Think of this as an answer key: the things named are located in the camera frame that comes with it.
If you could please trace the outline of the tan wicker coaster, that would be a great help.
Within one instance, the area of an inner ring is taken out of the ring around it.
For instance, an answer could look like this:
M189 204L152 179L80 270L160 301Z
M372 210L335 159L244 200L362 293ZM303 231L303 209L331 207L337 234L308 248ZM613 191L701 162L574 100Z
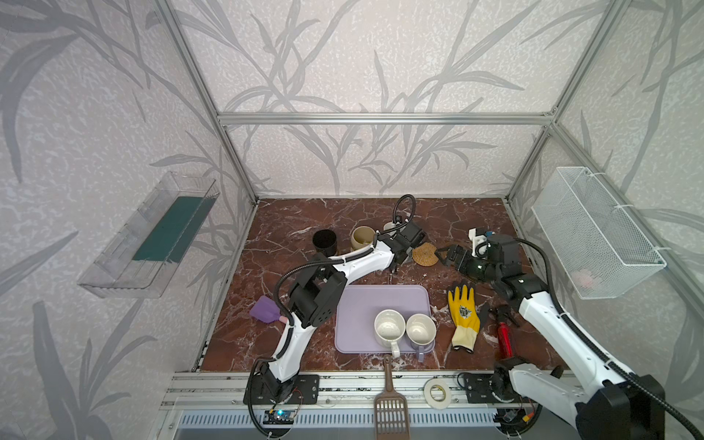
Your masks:
M423 243L412 251L412 259L422 267L432 267L439 262L436 256L436 246L432 243Z

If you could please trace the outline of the beige mug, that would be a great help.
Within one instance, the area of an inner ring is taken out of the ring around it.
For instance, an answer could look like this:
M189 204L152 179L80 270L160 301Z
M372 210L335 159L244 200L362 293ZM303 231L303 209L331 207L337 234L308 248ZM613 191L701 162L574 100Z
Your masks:
M353 250L363 249L372 244L376 236L376 231L372 227L361 225L356 227L350 235L350 244Z

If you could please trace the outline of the black mug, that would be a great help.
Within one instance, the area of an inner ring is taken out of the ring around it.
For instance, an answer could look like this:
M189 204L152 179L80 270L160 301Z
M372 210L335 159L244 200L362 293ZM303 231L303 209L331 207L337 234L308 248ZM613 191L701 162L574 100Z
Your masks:
M325 257L337 255L337 234L331 229L321 229L313 234L313 246Z

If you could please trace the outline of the white mug lavender handle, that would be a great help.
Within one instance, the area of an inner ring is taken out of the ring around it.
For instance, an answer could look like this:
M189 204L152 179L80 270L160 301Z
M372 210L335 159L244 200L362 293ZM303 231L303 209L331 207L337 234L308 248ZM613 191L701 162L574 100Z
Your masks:
M436 344L436 323L429 315L416 313L406 322L406 335L418 361L424 363Z

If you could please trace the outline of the white mug cream handle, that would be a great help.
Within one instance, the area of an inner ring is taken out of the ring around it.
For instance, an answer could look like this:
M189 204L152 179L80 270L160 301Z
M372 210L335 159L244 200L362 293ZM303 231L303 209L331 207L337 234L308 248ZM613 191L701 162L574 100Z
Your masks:
M401 357L400 341L406 331L403 316L396 310L382 310L376 315L373 325L377 342L388 349L394 359Z

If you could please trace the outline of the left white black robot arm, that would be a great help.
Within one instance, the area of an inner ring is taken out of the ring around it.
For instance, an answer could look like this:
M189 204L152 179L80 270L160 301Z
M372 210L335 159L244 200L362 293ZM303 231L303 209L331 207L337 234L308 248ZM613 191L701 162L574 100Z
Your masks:
M409 258L427 238L413 221L376 232L362 249L341 256L322 253L284 273L272 297L286 319L280 341L271 357L252 365L244 403L285 403L294 393L301 363L310 340L337 311L348 284L376 271L392 271Z

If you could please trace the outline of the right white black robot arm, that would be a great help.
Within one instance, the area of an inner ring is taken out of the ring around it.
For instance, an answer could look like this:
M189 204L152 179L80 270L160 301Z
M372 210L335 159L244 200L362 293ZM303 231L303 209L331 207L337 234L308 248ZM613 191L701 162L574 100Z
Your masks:
M520 259L524 243L494 234L470 249L451 245L436 250L442 264L473 282L489 284L542 334L579 381L571 386L515 357L497 368L511 390L572 425L582 439L663 439L667 416L693 438L702 438L696 425L667 402L654 377L636 375L572 319L549 279L524 272Z

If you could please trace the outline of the yellow work glove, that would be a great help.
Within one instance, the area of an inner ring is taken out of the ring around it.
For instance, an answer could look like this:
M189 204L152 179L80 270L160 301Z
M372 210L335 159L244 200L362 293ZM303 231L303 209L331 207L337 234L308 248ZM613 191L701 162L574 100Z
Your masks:
M473 353L480 332L474 287L465 283L451 288L447 293L447 302L453 324L456 326L451 340L452 348Z

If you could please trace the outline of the lavender plastic tray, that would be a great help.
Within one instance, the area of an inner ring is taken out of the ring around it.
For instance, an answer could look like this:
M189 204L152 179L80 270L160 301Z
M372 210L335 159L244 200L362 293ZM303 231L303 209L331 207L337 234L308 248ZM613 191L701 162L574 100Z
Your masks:
M350 285L335 315L335 348L343 354L390 353L375 337L374 320L383 310L395 310L405 320L430 315L430 299L421 285Z

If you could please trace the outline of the red black tool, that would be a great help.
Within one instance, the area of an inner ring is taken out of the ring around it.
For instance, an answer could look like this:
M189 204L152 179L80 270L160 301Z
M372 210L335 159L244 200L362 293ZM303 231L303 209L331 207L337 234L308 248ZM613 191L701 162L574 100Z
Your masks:
M489 315L496 322L500 357L502 359L514 358L516 349L513 343L512 326L518 327L519 325L513 318L511 307L508 304L498 305L489 310Z

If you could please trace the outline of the white tape roll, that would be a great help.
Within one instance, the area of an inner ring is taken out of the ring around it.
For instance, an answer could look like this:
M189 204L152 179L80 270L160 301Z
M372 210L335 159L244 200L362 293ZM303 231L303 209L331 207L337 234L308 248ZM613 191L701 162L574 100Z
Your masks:
M452 392L443 379L429 379L423 387L423 397L433 409L445 410L452 403Z

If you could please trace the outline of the purple cloth piece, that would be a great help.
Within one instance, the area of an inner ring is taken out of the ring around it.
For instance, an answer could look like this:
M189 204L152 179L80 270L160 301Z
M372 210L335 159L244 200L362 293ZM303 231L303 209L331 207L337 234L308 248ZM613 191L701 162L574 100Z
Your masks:
M280 320L281 311L269 296L262 295L249 310L249 315L262 323L271 324Z

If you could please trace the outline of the right electronics board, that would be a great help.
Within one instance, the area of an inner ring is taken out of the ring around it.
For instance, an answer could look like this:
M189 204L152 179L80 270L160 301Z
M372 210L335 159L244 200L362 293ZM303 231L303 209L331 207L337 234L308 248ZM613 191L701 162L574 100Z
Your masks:
M526 425L534 417L534 412L523 408L500 408L494 417L495 423L500 425Z

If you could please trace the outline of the electronics board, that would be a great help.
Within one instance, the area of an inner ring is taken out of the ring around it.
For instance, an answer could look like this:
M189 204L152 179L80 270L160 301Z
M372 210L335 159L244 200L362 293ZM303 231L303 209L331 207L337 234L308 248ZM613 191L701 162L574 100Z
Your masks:
M264 412L262 425L284 426L293 425L297 416L297 410L271 409Z
M526 425L534 417L534 412L523 408L500 408L494 417L495 423L500 425Z

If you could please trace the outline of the brown slotted scoop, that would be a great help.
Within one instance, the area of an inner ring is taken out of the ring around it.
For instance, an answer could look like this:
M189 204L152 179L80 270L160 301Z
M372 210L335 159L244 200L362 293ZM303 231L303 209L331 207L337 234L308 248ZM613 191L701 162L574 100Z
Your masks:
M396 392L392 382L392 356L383 358L384 389L374 400L377 440L409 440L410 417L407 399Z

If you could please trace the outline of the left electronics board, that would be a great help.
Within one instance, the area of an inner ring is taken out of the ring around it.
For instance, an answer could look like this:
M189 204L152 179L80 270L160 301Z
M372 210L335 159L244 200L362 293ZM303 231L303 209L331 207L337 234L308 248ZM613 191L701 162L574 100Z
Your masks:
M284 426L293 425L297 416L297 410L271 409L264 412L262 425Z

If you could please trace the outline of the green flat sheet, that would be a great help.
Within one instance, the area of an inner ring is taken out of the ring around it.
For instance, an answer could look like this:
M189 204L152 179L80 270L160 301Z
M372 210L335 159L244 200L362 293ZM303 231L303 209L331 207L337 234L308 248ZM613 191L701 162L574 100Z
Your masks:
M181 263L215 197L178 197L141 244L133 260Z

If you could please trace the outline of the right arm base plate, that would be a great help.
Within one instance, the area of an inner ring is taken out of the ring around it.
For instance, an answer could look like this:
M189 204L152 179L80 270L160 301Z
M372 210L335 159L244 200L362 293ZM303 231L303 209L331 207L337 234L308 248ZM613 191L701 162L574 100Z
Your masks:
M518 394L508 377L502 373L460 372L456 382L469 403L511 403L536 405L535 401Z

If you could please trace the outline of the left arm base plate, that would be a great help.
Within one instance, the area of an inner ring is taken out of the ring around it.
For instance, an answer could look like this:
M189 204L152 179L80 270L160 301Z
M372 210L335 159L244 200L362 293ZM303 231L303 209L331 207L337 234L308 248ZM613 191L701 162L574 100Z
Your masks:
M299 374L281 382L271 374L256 374L247 382L243 402L264 404L317 404L319 375Z

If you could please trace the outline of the clear plastic wall bin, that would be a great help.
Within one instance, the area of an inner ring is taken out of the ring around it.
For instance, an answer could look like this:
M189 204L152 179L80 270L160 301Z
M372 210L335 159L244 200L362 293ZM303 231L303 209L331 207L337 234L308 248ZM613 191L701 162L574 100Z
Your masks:
M158 299L181 263L135 261L133 256L181 196L220 196L216 179L166 172L106 248L86 269L78 285L99 298Z

